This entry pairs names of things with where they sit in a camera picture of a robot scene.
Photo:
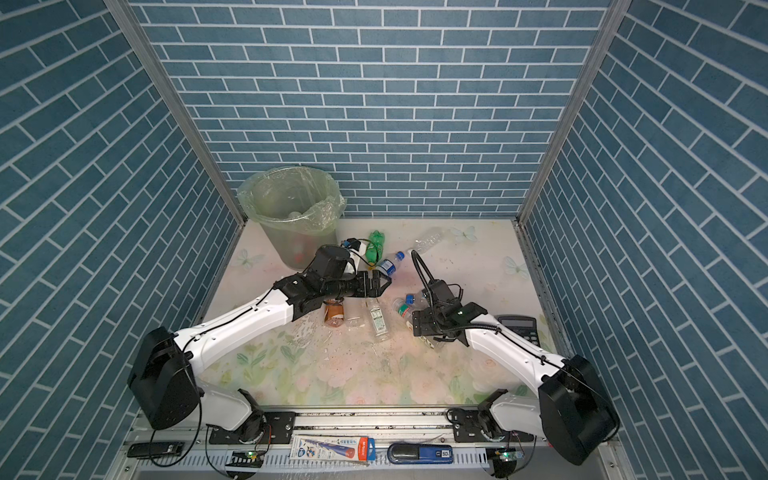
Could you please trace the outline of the large clear green cap bottle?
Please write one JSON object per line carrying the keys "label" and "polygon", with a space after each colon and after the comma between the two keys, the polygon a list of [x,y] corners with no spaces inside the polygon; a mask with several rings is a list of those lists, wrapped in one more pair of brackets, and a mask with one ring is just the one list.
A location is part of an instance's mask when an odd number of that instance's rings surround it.
{"label": "large clear green cap bottle", "polygon": [[[415,336],[415,330],[414,330],[414,324],[413,324],[413,313],[414,313],[413,305],[407,303],[404,298],[396,298],[393,301],[393,309],[400,317],[403,318],[409,331],[413,336]],[[435,351],[439,350],[439,345],[435,341],[433,341],[431,338],[420,336],[418,337],[418,340],[420,340],[422,343],[424,343],[427,347],[429,347],[432,350],[435,350]]]}

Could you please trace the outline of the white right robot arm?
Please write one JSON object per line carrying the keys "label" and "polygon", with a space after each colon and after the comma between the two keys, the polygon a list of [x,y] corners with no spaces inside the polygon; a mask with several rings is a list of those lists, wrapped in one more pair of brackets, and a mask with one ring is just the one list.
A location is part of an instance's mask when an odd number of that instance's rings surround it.
{"label": "white right robot arm", "polygon": [[565,358],[526,340],[485,308],[463,304],[462,295],[435,278],[418,252],[412,251],[411,259],[427,299],[427,307],[412,314],[413,334],[479,351],[534,393],[524,398],[499,389],[481,402],[477,423],[484,436],[497,440],[519,431],[540,437],[565,460],[580,465],[618,433],[619,415],[586,358]]}

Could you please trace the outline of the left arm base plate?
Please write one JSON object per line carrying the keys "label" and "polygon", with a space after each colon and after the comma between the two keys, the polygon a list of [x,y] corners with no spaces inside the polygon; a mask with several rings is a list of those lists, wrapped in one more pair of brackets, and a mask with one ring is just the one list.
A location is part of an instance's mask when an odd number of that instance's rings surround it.
{"label": "left arm base plate", "polygon": [[297,414],[291,411],[264,412],[253,415],[235,431],[212,427],[208,442],[213,445],[277,444],[287,445],[292,440]]}

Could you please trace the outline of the clear ribbed crushed bottle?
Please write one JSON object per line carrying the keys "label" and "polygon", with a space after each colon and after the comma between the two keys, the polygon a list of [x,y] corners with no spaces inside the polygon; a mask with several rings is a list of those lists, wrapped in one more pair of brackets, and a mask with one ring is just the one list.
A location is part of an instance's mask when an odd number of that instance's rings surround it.
{"label": "clear ribbed crushed bottle", "polygon": [[412,250],[423,254],[440,244],[444,236],[445,232],[440,228],[428,230],[414,240]]}

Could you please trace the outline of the blue red label bottle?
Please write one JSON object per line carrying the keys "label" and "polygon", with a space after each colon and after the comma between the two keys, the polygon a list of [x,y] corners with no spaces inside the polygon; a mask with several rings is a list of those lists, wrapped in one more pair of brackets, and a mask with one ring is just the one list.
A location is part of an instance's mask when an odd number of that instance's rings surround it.
{"label": "blue red label bottle", "polygon": [[405,296],[405,302],[415,310],[425,309],[429,306],[429,302],[423,292],[407,294]]}

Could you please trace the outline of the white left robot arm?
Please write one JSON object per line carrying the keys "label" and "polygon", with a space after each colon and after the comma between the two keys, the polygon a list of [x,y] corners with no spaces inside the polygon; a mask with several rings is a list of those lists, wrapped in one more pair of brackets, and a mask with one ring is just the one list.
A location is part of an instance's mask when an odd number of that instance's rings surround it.
{"label": "white left robot arm", "polygon": [[158,327],[138,348],[128,387],[152,429],[169,429],[192,414],[242,443],[259,440],[264,411],[245,390],[230,393],[201,380],[223,356],[256,337],[296,321],[330,300],[377,298],[392,279],[358,267],[362,256],[343,246],[320,247],[301,272],[276,281],[261,296],[213,320],[171,332]]}

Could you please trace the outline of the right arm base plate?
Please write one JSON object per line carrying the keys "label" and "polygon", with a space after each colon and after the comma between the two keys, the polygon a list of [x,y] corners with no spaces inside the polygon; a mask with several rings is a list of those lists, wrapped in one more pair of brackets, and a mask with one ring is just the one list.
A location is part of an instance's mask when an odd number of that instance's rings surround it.
{"label": "right arm base plate", "polygon": [[449,408],[445,417],[457,443],[525,443],[534,440],[534,436],[529,433],[502,430],[487,411]]}

